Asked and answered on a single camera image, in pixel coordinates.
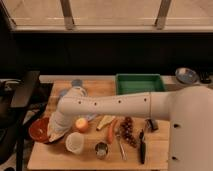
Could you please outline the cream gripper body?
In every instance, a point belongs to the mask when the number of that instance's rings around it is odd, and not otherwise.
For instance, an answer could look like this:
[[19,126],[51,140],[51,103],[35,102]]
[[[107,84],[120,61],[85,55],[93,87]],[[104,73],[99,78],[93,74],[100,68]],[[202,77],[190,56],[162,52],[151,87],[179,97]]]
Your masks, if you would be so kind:
[[47,136],[50,142],[54,142],[64,136],[66,130],[63,127],[55,127],[49,124],[47,127]]

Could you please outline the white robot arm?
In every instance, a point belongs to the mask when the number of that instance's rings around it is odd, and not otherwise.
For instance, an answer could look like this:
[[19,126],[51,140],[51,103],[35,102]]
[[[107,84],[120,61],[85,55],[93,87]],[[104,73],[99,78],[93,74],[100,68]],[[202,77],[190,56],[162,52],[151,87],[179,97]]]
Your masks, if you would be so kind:
[[168,170],[213,171],[213,90],[208,87],[107,97],[81,96],[71,89],[50,117],[48,136],[62,137],[74,116],[87,114],[168,120]]

